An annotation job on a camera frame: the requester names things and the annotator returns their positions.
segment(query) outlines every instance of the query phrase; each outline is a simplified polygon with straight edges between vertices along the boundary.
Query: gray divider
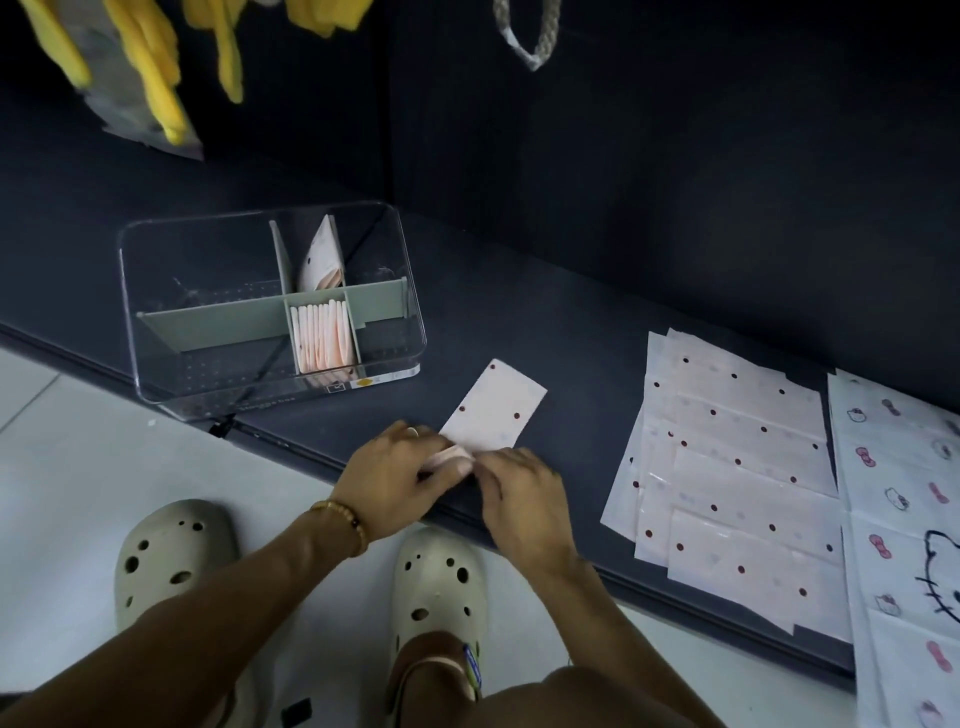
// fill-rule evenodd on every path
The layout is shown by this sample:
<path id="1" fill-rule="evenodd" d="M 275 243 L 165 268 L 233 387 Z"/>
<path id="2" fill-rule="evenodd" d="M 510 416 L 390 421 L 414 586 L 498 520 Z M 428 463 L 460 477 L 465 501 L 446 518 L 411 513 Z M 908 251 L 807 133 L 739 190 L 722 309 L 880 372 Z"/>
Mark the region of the gray divider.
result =
<path id="1" fill-rule="evenodd" d="M 282 296 L 212 303 L 136 317 L 175 352 L 221 347 L 288 333 Z"/>
<path id="2" fill-rule="evenodd" d="M 406 278 L 349 285 L 346 291 L 354 328 L 363 328 L 370 321 L 402 319 L 407 315 Z"/>
<path id="3" fill-rule="evenodd" d="M 270 221 L 270 232 L 274 236 L 274 252 L 276 253 L 276 267 L 280 269 L 280 290 L 284 294 L 294 292 L 293 269 L 290 267 L 290 255 L 287 246 L 283 243 L 283 235 L 276 220 Z"/>

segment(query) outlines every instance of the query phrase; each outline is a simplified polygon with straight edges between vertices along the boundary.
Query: storage box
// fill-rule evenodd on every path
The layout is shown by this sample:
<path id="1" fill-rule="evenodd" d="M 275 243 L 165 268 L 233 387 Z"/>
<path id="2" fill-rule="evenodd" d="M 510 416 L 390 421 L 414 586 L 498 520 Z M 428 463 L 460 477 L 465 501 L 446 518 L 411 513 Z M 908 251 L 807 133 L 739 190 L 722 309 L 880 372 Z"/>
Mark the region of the storage box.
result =
<path id="1" fill-rule="evenodd" d="M 297 271 L 326 215 L 344 285 L 298 293 Z M 396 210 L 291 207 L 120 232 L 137 394 L 182 420 L 218 417 L 415 375 L 426 335 Z M 343 301 L 357 365 L 300 374 L 290 308 Z"/>

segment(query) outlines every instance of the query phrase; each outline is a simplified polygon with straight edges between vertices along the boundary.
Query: beaded bracelet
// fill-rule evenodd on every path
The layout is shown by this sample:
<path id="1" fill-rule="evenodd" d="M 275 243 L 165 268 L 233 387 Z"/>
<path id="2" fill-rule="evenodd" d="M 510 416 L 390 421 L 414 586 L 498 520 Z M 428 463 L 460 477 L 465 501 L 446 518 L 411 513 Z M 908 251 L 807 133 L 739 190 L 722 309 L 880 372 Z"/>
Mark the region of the beaded bracelet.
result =
<path id="1" fill-rule="evenodd" d="M 321 511 L 325 508 L 331 511 L 336 511 L 345 519 L 347 519 L 351 526 L 353 526 L 353 530 L 356 531 L 357 536 L 360 537 L 360 547 L 353 555 L 362 555 L 367 550 L 369 542 L 367 541 L 367 532 L 363 529 L 363 525 L 361 525 L 360 519 L 357 518 L 357 515 L 347 508 L 343 503 L 338 503 L 336 500 L 319 500 L 310 506 L 311 511 Z"/>

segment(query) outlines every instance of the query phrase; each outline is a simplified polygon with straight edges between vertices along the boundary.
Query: black wall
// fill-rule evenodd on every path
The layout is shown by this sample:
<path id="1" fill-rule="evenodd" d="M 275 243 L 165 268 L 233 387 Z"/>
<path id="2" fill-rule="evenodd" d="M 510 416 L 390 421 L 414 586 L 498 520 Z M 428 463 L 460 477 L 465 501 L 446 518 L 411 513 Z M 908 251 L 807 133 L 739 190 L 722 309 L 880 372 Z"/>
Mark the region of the black wall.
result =
<path id="1" fill-rule="evenodd" d="M 254 149 L 960 409 L 960 51 L 939 7 L 564 0 L 530 73 L 490 0 L 376 0 L 330 41 L 250 4 L 234 107 L 212 34 L 161 4 L 212 157 Z M 4 80 L 69 94 L 3 5 Z M 513 14 L 532 47 L 540 1 Z"/>

